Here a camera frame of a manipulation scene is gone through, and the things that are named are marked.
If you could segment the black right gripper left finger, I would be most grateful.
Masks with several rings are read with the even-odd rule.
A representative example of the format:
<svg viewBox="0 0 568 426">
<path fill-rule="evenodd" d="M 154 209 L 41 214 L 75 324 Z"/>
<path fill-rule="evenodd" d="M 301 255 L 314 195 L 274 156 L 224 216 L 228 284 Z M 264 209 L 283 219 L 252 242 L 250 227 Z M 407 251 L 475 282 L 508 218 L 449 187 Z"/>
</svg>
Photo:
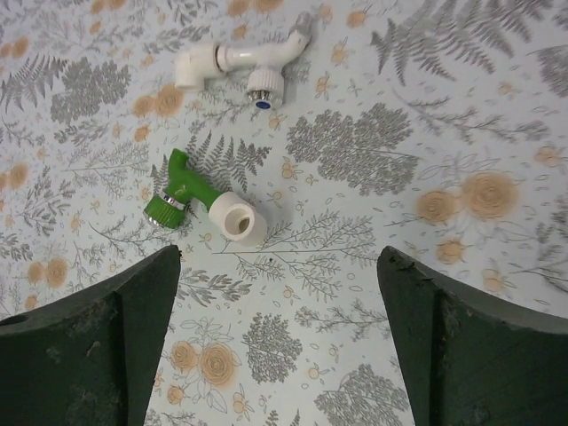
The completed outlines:
<svg viewBox="0 0 568 426">
<path fill-rule="evenodd" d="M 3 425 L 141 425 L 178 290 L 169 245 L 1 322 Z"/>
</svg>

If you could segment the green faucet chrome knob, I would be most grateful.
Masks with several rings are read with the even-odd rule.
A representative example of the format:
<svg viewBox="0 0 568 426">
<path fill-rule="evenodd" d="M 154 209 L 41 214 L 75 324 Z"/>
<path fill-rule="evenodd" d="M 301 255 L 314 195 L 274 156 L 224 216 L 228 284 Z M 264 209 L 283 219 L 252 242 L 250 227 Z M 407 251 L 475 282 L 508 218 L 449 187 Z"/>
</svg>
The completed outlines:
<svg viewBox="0 0 568 426">
<path fill-rule="evenodd" d="M 144 208 L 145 217 L 155 225 L 178 228 L 185 220 L 186 206 L 192 199 L 200 201 L 207 210 L 222 194 L 199 173 L 188 166 L 189 156 L 173 149 L 168 160 L 168 183 Z"/>
</svg>

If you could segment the white faucet with elbow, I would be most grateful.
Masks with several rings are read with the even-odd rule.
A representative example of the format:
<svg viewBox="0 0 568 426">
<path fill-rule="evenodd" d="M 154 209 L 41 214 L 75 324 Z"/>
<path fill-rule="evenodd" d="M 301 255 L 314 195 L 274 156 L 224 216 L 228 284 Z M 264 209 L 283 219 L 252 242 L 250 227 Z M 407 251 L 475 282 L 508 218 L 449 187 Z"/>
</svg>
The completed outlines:
<svg viewBox="0 0 568 426">
<path fill-rule="evenodd" d="M 178 54 L 174 86 L 181 91 L 202 91 L 206 82 L 233 71 L 250 69 L 245 96 L 259 110 L 282 106 L 285 98 L 283 69 L 304 52 L 312 40 L 312 15 L 302 12 L 281 43 L 236 48 L 222 43 L 196 44 Z"/>
</svg>

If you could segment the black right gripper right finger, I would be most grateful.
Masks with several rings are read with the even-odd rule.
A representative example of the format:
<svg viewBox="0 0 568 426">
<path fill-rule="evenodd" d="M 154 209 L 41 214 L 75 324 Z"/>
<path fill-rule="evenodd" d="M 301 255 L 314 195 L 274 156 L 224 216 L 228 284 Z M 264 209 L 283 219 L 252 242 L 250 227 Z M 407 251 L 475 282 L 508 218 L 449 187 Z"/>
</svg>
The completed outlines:
<svg viewBox="0 0 568 426">
<path fill-rule="evenodd" d="M 387 246 L 380 292 L 417 425 L 565 425 L 567 320 Z"/>
</svg>

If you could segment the white PVC elbow fitting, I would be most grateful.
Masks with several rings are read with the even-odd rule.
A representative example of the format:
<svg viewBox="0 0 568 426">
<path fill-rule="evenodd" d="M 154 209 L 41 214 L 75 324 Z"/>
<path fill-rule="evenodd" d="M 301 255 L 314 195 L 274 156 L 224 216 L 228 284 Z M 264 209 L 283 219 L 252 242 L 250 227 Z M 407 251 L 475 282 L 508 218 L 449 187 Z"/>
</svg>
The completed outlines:
<svg viewBox="0 0 568 426">
<path fill-rule="evenodd" d="M 227 240 L 242 246 L 257 246 L 267 234 L 264 217 L 234 192 L 222 193 L 213 201 L 209 219 Z"/>
</svg>

